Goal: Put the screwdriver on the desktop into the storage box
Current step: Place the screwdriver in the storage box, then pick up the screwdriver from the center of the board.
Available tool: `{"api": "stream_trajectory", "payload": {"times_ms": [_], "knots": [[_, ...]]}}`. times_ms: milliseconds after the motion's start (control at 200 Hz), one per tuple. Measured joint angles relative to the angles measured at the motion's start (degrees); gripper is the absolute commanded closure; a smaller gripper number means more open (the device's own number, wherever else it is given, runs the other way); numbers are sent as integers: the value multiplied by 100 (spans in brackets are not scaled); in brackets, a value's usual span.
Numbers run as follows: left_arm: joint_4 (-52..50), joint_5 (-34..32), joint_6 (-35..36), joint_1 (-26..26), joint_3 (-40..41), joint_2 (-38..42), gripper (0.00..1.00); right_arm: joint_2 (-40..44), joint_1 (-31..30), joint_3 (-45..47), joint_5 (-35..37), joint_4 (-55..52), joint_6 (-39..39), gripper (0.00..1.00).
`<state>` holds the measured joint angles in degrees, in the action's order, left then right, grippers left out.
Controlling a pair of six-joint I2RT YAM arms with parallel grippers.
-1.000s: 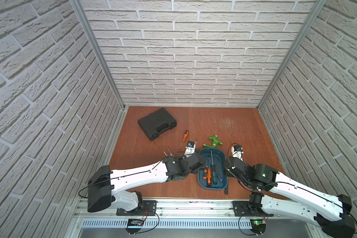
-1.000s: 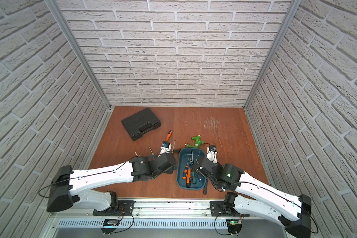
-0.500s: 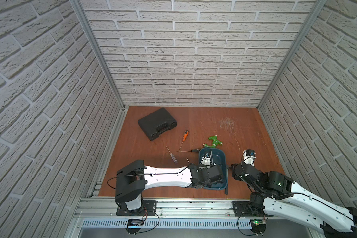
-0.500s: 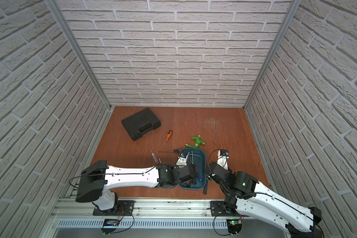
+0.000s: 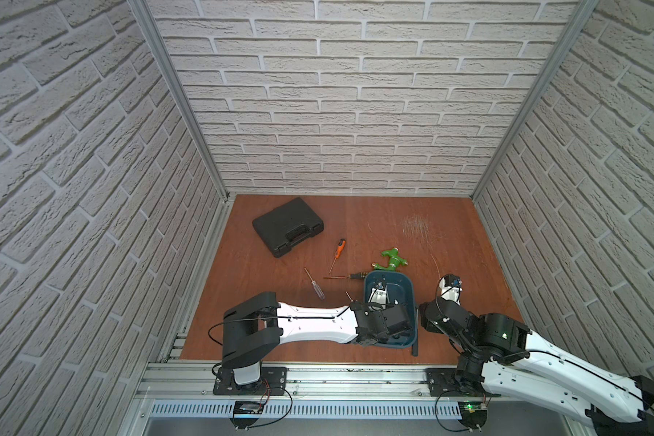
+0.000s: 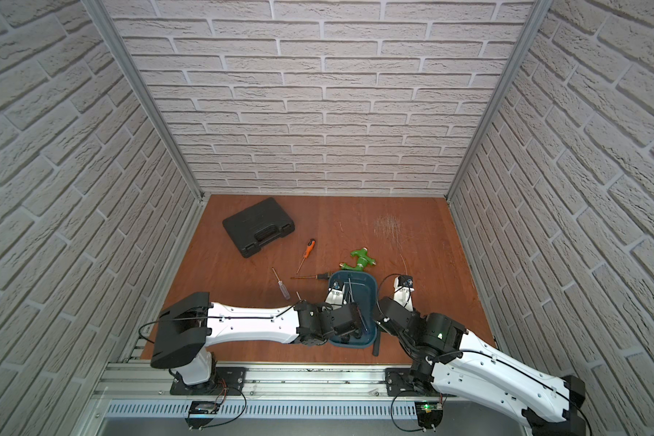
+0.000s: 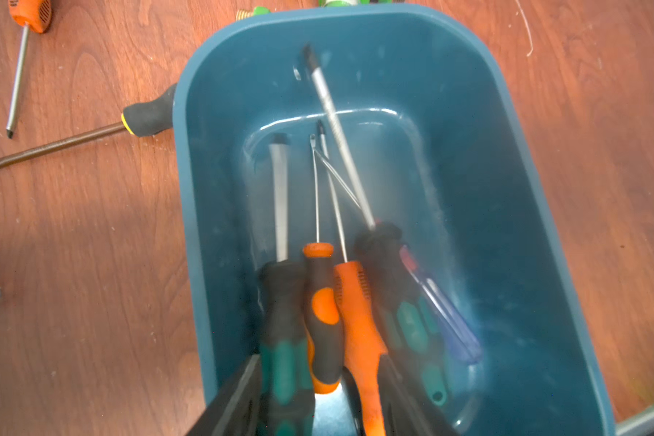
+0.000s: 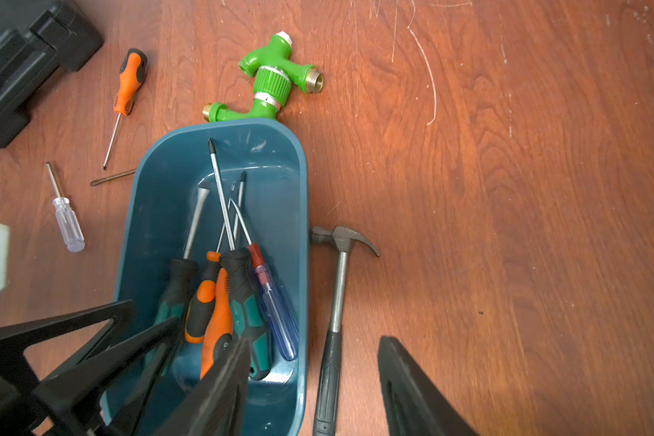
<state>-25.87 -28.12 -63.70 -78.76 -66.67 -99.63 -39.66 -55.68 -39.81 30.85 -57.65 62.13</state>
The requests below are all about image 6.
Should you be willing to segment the black yellow screwdriver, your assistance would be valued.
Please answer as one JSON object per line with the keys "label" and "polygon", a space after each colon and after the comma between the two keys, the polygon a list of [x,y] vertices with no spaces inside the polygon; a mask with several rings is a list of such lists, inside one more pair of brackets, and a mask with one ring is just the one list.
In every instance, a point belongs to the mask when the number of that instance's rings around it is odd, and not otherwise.
{"label": "black yellow screwdriver", "polygon": [[322,272],[321,274],[310,274],[293,276],[292,280],[320,280],[328,281],[332,277],[332,272]]}

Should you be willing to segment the small orange screwdriver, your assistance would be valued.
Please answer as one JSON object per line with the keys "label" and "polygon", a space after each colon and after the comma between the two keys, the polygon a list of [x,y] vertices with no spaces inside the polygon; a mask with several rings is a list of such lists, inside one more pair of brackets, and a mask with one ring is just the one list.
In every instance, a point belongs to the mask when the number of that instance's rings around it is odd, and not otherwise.
{"label": "small orange screwdriver", "polygon": [[297,268],[297,270],[296,270],[296,272],[297,272],[298,274],[299,274],[299,272],[301,272],[301,269],[303,268],[303,265],[304,265],[305,261],[306,261],[306,260],[309,258],[309,256],[311,255],[311,253],[312,253],[312,251],[314,250],[314,247],[315,247],[315,246],[316,246],[316,240],[315,240],[314,238],[312,238],[312,239],[307,243],[306,248],[305,248],[304,253],[303,253],[303,256],[302,256],[302,259],[301,259],[301,262],[299,263],[299,266],[298,266],[298,268]]}

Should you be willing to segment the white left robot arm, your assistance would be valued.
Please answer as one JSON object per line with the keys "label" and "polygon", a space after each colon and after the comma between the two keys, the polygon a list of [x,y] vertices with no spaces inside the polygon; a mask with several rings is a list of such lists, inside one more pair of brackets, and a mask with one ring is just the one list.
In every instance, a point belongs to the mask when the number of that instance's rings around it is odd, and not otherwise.
{"label": "white left robot arm", "polygon": [[207,292],[196,292],[160,312],[151,366],[172,371],[192,387],[213,377],[212,345],[265,341],[314,346],[373,331],[374,323],[357,303],[300,300],[279,308],[243,308],[213,303]]}

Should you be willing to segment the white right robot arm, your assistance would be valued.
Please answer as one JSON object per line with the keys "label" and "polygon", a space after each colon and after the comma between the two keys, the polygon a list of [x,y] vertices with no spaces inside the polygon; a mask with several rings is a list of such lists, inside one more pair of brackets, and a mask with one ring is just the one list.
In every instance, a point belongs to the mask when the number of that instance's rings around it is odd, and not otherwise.
{"label": "white right robot arm", "polygon": [[513,359],[443,314],[422,315],[385,297],[374,321],[398,339],[411,358],[405,383],[412,395],[437,392],[481,404],[512,418],[534,435],[592,435],[581,410],[584,381],[557,377]]}

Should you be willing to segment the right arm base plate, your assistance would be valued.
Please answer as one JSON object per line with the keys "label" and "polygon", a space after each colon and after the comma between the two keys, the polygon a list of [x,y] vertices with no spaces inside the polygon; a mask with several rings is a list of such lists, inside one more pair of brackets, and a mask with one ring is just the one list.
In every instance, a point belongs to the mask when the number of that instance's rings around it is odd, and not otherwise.
{"label": "right arm base plate", "polygon": [[387,395],[392,398],[403,395],[431,396],[433,393],[431,387],[412,379],[409,372],[409,369],[395,367],[384,370]]}

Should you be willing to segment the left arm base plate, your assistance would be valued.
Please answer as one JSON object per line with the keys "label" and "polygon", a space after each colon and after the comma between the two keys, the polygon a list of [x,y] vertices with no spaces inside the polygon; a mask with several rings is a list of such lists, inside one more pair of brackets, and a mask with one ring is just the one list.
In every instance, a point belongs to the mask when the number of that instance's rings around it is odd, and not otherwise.
{"label": "left arm base plate", "polygon": [[219,370],[212,370],[211,377],[204,383],[186,385],[182,376],[172,370],[168,371],[174,377],[170,388],[171,395],[180,396],[211,396],[219,395],[224,390],[243,390],[245,385],[245,367],[221,367]]}

